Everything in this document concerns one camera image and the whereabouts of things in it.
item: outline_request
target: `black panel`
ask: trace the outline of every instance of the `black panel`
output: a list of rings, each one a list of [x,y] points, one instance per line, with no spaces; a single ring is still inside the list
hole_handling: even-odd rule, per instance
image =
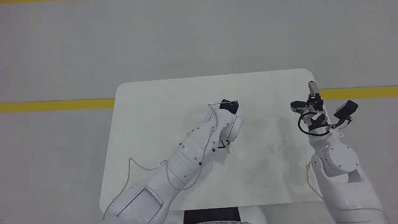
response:
[[[236,114],[239,108],[239,103],[238,101],[229,101],[226,99],[223,99],[221,101],[222,104],[220,104],[220,109],[225,109],[228,110],[232,114]]]
[[[235,221],[240,222],[239,210],[234,208],[211,208],[184,211],[183,224],[197,224],[211,221]]]

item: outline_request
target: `cable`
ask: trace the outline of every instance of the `cable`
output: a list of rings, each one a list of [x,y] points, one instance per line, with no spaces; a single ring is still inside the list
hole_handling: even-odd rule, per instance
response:
[[[383,210],[381,210],[381,209],[379,209],[379,208],[349,208],[349,209],[343,209],[343,208],[339,208],[339,207],[336,207],[336,206],[334,206],[333,204],[331,204],[330,202],[327,202],[312,186],[311,186],[311,184],[310,184],[310,179],[308,178],[308,171],[310,170],[310,167],[311,167],[311,162],[309,162],[308,164],[306,164],[305,165],[305,168],[307,169],[307,183],[308,183],[308,186],[310,186],[310,188],[327,204],[327,205],[329,205],[329,206],[331,206],[331,207],[333,207],[333,208],[335,208],[335,209],[337,209],[337,210],[340,210],[340,211],[344,211],[344,212],[347,212],[347,211],[357,211],[357,210],[377,210],[377,211],[379,211],[379,212],[382,212],[384,215],[385,215],[385,217],[386,217],[386,219],[387,219],[387,222],[388,222],[388,224],[391,224],[391,222],[390,222],[390,219],[388,218],[388,215],[387,215],[387,213],[385,212],[385,211],[383,211]]]
[[[170,178],[169,178],[169,168],[166,166],[166,176],[167,176],[167,180],[168,180],[169,184],[170,184],[173,188],[175,188],[175,189],[177,189],[177,190],[187,190],[187,189],[192,188],[192,187],[195,185],[195,183],[198,182],[198,179],[199,179],[199,177],[200,177],[201,171],[203,170],[203,167],[205,166],[204,160],[205,160],[205,154],[206,154],[207,145],[208,145],[209,142],[210,142],[211,135],[212,135],[213,132],[215,132],[215,131],[217,130],[217,128],[218,128],[218,117],[217,117],[217,113],[215,112],[214,108],[212,108],[211,106],[220,105],[220,104],[223,104],[223,103],[230,103],[230,102],[219,102],[219,103],[214,103],[214,104],[207,104],[208,107],[210,107],[211,111],[214,113],[214,116],[216,117],[216,128],[211,129],[211,133],[210,133],[210,135],[209,135],[209,138],[207,139],[207,142],[206,142],[206,144],[205,144],[205,148],[204,148],[204,150],[203,150],[203,154],[202,154],[202,157],[201,157],[202,165],[201,165],[201,167],[200,167],[199,174],[198,174],[197,178],[195,179],[195,181],[193,182],[193,184],[191,184],[191,185],[190,185],[189,187],[187,187],[187,188],[184,188],[184,187],[183,187],[182,189],[177,188],[176,186],[174,186],[174,185],[171,183]]]
[[[105,209],[105,212],[104,212],[104,216],[102,217],[102,219],[104,220],[105,219],[105,215],[106,215],[106,213],[108,212],[108,209],[110,208],[110,206],[112,205],[112,203],[114,203],[114,201],[123,193],[123,191],[126,189],[126,187],[127,187],[127,184],[129,183],[129,180],[130,180],[130,166],[131,166],[131,161],[133,161],[135,164],[137,164],[137,166],[138,167],[140,167],[141,169],[143,169],[143,170],[156,170],[157,168],[159,168],[164,162],[167,162],[167,160],[163,160],[160,164],[158,164],[155,168],[152,168],[152,169],[148,169],[148,168],[145,168],[145,167],[142,167],[142,166],[140,166],[133,158],[129,158],[129,171],[128,171],[128,173],[127,173],[127,181],[126,181],[126,183],[124,184],[124,187],[123,187],[123,189],[122,189],[122,191],[120,191],[120,193],[115,197],[115,198],[113,198],[112,199],[112,202],[106,207],[106,209]]]
[[[298,126],[299,130],[300,130],[302,133],[305,133],[305,134],[310,135],[310,136],[315,136],[315,137],[322,137],[322,136],[324,136],[324,135],[329,134],[329,133],[330,133],[329,131],[326,131],[326,132],[321,133],[321,134],[317,134],[317,133],[309,133],[308,131],[304,131],[304,130],[303,130],[303,128],[302,128],[301,125],[300,125],[301,120],[303,120],[304,117],[306,117],[307,115],[310,115],[310,114],[317,114],[317,113],[314,113],[314,112],[312,112],[312,111],[309,111],[308,113],[304,113],[304,114],[301,114],[301,115],[300,115],[300,117],[298,118],[298,123],[297,123],[297,126]]]
[[[210,107],[212,113],[214,113],[214,115],[215,115],[215,118],[216,118],[216,126],[215,126],[214,129],[211,129],[211,133],[210,133],[209,138],[208,138],[208,140],[207,140],[207,142],[206,142],[206,144],[205,144],[205,148],[204,148],[204,150],[203,150],[203,154],[202,154],[202,158],[201,158],[202,165],[201,165],[201,167],[200,167],[199,174],[198,174],[197,178],[195,179],[195,181],[193,182],[193,184],[191,184],[191,185],[190,185],[189,187],[187,187],[187,188],[182,188],[182,189],[177,188],[176,186],[174,186],[173,183],[171,183],[170,178],[169,178],[169,167],[168,167],[169,161],[168,161],[168,160],[163,160],[163,161],[162,161],[160,164],[158,164],[155,168],[148,169],[148,168],[145,168],[145,167],[141,166],[140,164],[138,164],[138,162],[136,162],[133,158],[130,157],[130,158],[129,158],[129,171],[128,171],[128,174],[127,174],[127,181],[126,181],[126,183],[124,184],[124,187],[123,187],[122,191],[120,191],[120,193],[119,193],[115,198],[113,198],[112,202],[106,207],[106,210],[105,210],[104,216],[103,216],[103,220],[105,219],[105,215],[106,215],[106,213],[108,212],[110,206],[111,206],[111,205],[114,203],[114,201],[124,192],[124,190],[125,190],[126,187],[127,187],[127,184],[128,184],[128,182],[129,182],[129,179],[130,179],[130,166],[131,166],[131,161],[133,161],[138,167],[140,167],[141,169],[144,169],[144,170],[156,170],[156,169],[158,169],[158,168],[164,163],[164,164],[166,165],[166,176],[167,176],[167,180],[168,180],[169,184],[170,184],[173,188],[175,188],[175,189],[177,189],[177,190],[187,190],[187,189],[192,188],[192,187],[196,184],[196,182],[198,181],[198,179],[199,179],[199,177],[200,177],[200,174],[201,174],[201,172],[202,172],[202,169],[203,169],[203,167],[205,166],[205,163],[204,163],[203,161],[205,160],[206,149],[207,149],[207,145],[208,145],[209,142],[210,142],[211,135],[212,135],[213,132],[215,132],[215,131],[217,130],[217,128],[218,128],[218,117],[217,117],[217,113],[216,113],[216,111],[214,110],[214,108],[212,108],[211,106],[220,105],[220,104],[224,104],[224,103],[230,103],[230,102],[219,102],[219,103],[214,103],[214,104],[207,104],[207,105]]]

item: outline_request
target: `floor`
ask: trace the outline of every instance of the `floor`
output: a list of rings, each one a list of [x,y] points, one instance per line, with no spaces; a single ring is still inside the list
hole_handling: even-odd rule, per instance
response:
[[[0,102],[112,98],[124,82],[310,70],[320,88],[398,85],[396,0],[0,1]],[[343,101],[327,101],[334,111]],[[344,130],[398,222],[396,98]],[[0,224],[99,223],[112,110],[0,113]],[[269,223],[333,223],[322,202]]]

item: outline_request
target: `white table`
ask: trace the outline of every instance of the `white table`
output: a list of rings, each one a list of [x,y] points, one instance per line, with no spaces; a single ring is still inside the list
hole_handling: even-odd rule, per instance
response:
[[[313,149],[297,128],[290,102],[306,100],[313,75],[304,69],[122,84],[113,110],[99,205],[104,211],[127,179],[127,161],[155,167],[223,98],[239,101],[243,126],[230,149],[205,164],[197,184],[170,210],[320,200],[308,187]],[[134,164],[129,185],[151,176]],[[310,179],[317,185],[314,176]]]

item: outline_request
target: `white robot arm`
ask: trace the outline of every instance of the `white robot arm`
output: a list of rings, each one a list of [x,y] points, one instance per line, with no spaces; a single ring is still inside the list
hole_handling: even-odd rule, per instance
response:
[[[317,85],[309,82],[308,86],[310,94],[307,102],[294,101],[290,107],[300,114],[298,128],[309,136],[310,145],[315,150],[310,164],[322,193],[321,198],[331,217],[336,223],[389,223],[371,182],[361,168],[357,154],[340,141],[343,135],[337,132],[343,123],[349,124],[350,115],[358,105],[347,101],[335,113],[339,122],[329,124]],[[309,132],[301,128],[301,120]],[[310,164],[307,166],[307,180]],[[347,183],[331,180],[332,177],[343,174],[348,175]]]
[[[134,184],[115,199],[105,213],[103,223],[163,223],[177,194],[218,151],[220,141],[233,142],[242,120],[236,115],[237,101],[223,100],[211,108],[210,117],[190,131],[172,157],[161,163],[151,178]]]

